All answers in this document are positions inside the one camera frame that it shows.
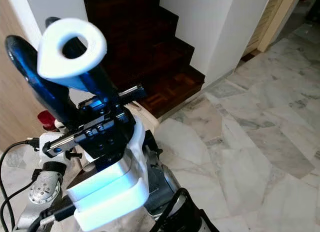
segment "screw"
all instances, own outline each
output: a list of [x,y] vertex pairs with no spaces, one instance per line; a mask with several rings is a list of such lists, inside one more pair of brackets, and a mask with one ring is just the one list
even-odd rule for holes
[[103,131],[104,130],[104,126],[102,124],[97,126],[98,131]]
[[53,149],[53,152],[55,152],[55,153],[60,153],[61,151],[62,151],[61,148],[54,148],[54,149]]
[[114,140],[113,140],[112,138],[108,138],[108,143],[109,143],[110,145],[113,145],[115,142],[114,142]]
[[94,135],[91,130],[87,130],[85,133],[86,133],[86,135],[89,136],[89,137],[91,137],[91,136]]

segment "black wire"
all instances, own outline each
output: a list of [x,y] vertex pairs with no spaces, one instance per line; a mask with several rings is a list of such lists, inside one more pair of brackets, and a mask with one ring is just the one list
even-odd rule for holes
[[154,224],[154,226],[151,228],[151,230],[149,232],[157,232],[160,229],[161,225],[164,224],[166,218],[168,217],[168,215],[172,211],[173,207],[175,206],[176,202],[178,201],[178,199],[181,195],[184,195],[188,200],[191,200],[191,197],[190,197],[188,190],[185,188],[179,188],[176,191],[176,193],[173,195],[169,204],[167,205],[167,207],[165,208],[165,210],[163,211],[163,213],[158,218],[158,220],[156,221],[156,223]]
[[[2,164],[4,162],[4,159],[5,159],[5,156],[9,152],[9,150],[11,150],[13,147],[19,146],[19,145],[25,145],[27,142],[28,141],[24,140],[24,141],[20,141],[20,142],[17,142],[17,143],[13,143],[12,145],[10,145],[8,148],[5,149],[5,151],[3,152],[3,154],[0,157],[0,189],[1,189],[2,196],[3,196],[3,198],[5,200],[8,199],[8,195],[6,193],[4,184],[2,182],[2,175],[1,175],[1,168],[2,168]],[[10,215],[10,220],[11,220],[11,228],[13,230],[14,227],[15,227],[16,222],[15,222],[15,216],[14,216],[14,212],[12,210],[10,201],[7,203],[7,207],[8,207],[8,211],[9,211],[9,215]]]
[[39,216],[38,218],[36,218],[35,221],[33,221],[33,223],[30,225],[30,227],[28,228],[27,232],[36,232],[37,229],[40,227],[40,222],[41,222],[41,217]]
[[0,207],[0,220],[1,220],[1,224],[5,225],[3,226],[3,229],[5,232],[9,232],[8,228],[6,226],[5,223],[5,218],[4,218],[4,208],[6,206],[6,204],[9,203],[9,200],[11,200],[13,197],[15,197],[17,194],[21,193],[22,191],[26,190],[27,188],[29,188],[33,183],[35,182],[35,180],[32,180],[30,183],[28,183],[26,186],[22,187],[21,189],[19,189],[18,191],[14,192],[13,194],[11,194],[1,205]]

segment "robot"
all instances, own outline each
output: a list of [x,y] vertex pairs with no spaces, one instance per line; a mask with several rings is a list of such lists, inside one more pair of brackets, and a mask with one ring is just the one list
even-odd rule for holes
[[[146,95],[143,87],[118,92],[100,65],[107,53],[100,30],[76,18],[50,17],[46,25],[38,52],[19,36],[5,40],[9,58],[61,125],[39,137],[42,169],[13,231],[48,232],[54,221],[74,215],[87,232],[144,206],[156,221],[151,232],[218,232],[161,163],[152,133],[125,107]],[[76,107],[69,88],[94,97]],[[62,197],[66,169],[82,156],[75,147],[89,163]]]

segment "marble floor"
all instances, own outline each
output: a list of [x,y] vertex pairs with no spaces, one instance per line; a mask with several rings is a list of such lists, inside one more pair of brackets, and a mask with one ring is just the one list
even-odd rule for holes
[[[155,132],[160,159],[221,232],[320,232],[320,44],[301,34],[206,88]],[[6,160],[9,194],[29,181],[31,154]],[[22,197],[13,204],[18,216]],[[152,225],[141,208],[97,231]],[[71,217],[54,230],[79,227]]]

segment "marble tile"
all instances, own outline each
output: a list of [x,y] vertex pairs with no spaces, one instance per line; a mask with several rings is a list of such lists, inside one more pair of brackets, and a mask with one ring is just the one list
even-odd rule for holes
[[3,165],[8,167],[17,168],[20,165],[23,168],[23,157],[26,151],[26,145],[17,146],[15,149],[11,149],[3,160]]
[[242,215],[242,217],[244,218],[249,231],[254,232],[255,231],[254,228],[257,227],[258,211],[245,213]]
[[320,99],[320,85],[316,81],[300,76],[300,78],[292,79],[287,85],[294,93],[300,93],[307,99]]
[[260,101],[249,92],[221,98],[220,102],[245,131],[275,126],[258,107]]
[[249,131],[248,135],[273,165],[297,178],[315,168],[277,127]]
[[237,94],[244,93],[245,91],[237,88],[226,81],[222,81],[219,84],[216,84],[212,87],[206,88],[206,91],[217,98],[224,98],[228,96],[234,96]]
[[204,142],[221,136],[221,115],[204,95],[186,104],[170,118],[190,126]]
[[320,100],[304,99],[301,101],[302,103],[295,102],[289,106],[307,122],[309,127],[320,133]]
[[306,176],[302,177],[301,180],[316,189],[318,189],[320,184],[320,176],[314,173],[314,171],[311,171]]
[[39,167],[40,156],[39,152],[34,151],[31,146],[26,146],[22,158],[22,164],[25,164],[24,169],[40,169]]
[[293,92],[287,84],[278,79],[271,82],[257,83],[249,90],[260,101],[261,109],[288,105],[305,97],[299,92]]
[[254,231],[314,231],[316,200],[315,188],[274,168]]
[[257,147],[239,123],[230,115],[222,118],[222,137],[225,144],[231,149]]
[[60,222],[53,223],[50,232],[61,232],[64,231]]
[[304,77],[306,80],[313,81],[316,83],[320,83],[320,71],[319,68],[314,66],[310,66],[304,69],[301,69],[299,75]]
[[215,168],[210,162],[191,168],[172,169],[172,172],[210,220],[230,216]]
[[269,118],[277,126],[281,127],[285,123],[289,123],[291,125],[303,126],[311,131],[313,131],[313,127],[308,124],[295,110],[292,108],[293,105],[304,107],[304,100],[296,100],[291,103],[291,105],[284,105],[275,108],[270,108],[265,110],[263,113],[266,117]]
[[301,75],[299,74],[299,71],[305,69],[305,66],[303,68],[289,67],[286,63],[279,61],[278,55],[273,57],[273,55],[269,54],[269,52],[261,54],[260,58],[257,57],[254,59],[259,60],[260,62],[256,62],[256,64],[251,66],[247,65],[248,70],[251,73],[256,71],[258,71],[260,74],[263,73],[260,75],[260,77],[263,79],[260,79],[260,81],[254,81],[254,84],[277,80],[284,80],[286,83],[289,83],[293,79],[300,78]]
[[315,208],[315,226],[320,225],[320,207]]
[[[188,133],[185,129],[186,125],[172,119],[168,119],[164,123],[164,127],[162,127],[162,123],[155,133],[155,138],[160,141],[159,147],[163,149],[160,160],[173,171],[181,186],[188,189],[194,202],[199,208],[205,210],[210,219],[229,216],[227,203],[216,175],[217,169],[210,163],[207,146],[199,138],[195,142],[195,138],[185,137]],[[184,131],[180,134],[183,141],[178,139],[181,141],[179,144],[173,143],[173,146],[170,146],[172,141],[163,136],[162,130],[169,133],[169,137],[172,137],[176,132],[172,131],[173,133],[170,134],[167,128],[181,125]],[[197,147],[200,142],[205,146],[202,151],[199,151]]]
[[222,104],[218,103],[214,107],[222,117],[227,117],[230,115],[229,112],[222,106]]
[[304,23],[295,29],[293,34],[301,37],[304,41],[320,44],[320,32],[319,27],[316,24]]
[[273,75],[273,73],[287,69],[283,64],[270,58],[267,53],[260,53],[237,68],[234,74],[241,77],[232,78],[231,82],[244,89],[250,88],[254,84],[278,80],[279,78]]
[[196,165],[210,161],[206,144],[188,125],[169,118],[159,125],[154,136],[180,158]]
[[260,208],[271,171],[271,163],[258,148],[212,151],[211,161],[232,216]]
[[310,163],[320,170],[320,159],[315,157],[320,151],[319,135],[304,126],[284,122],[281,132],[300,150]]
[[241,216],[221,218],[213,221],[220,232],[249,232],[246,221]]
[[228,78],[226,78],[226,80],[243,88],[244,90],[248,90],[255,83],[253,79],[238,74],[237,70]]
[[[33,169],[22,169],[17,167],[3,166],[2,170],[2,181],[3,186],[8,195],[11,195],[15,191],[21,189],[23,186],[27,185],[31,181],[31,176],[33,174]],[[16,220],[20,217],[27,205],[28,191],[25,190],[19,195],[15,196],[10,200],[11,206],[13,208],[13,214]],[[0,196],[0,203],[4,201],[2,195]],[[4,210],[4,219],[9,222],[9,212],[7,209]]]
[[67,167],[65,170],[65,174],[63,176],[62,190],[64,191],[63,195],[66,195],[66,190],[69,184],[74,180],[74,178],[80,172],[80,166],[75,159],[71,160],[71,166]]
[[215,97],[213,94],[205,92],[203,95],[210,101],[212,105],[215,106],[217,104],[220,104],[220,100],[217,97]]
[[287,38],[273,45],[266,54],[270,59],[293,70],[300,70],[311,65],[311,62],[301,52],[301,44]]
[[66,218],[62,220],[60,223],[60,226],[62,228],[61,231],[64,232],[82,232],[79,224],[77,223],[74,216],[70,216],[69,218]]

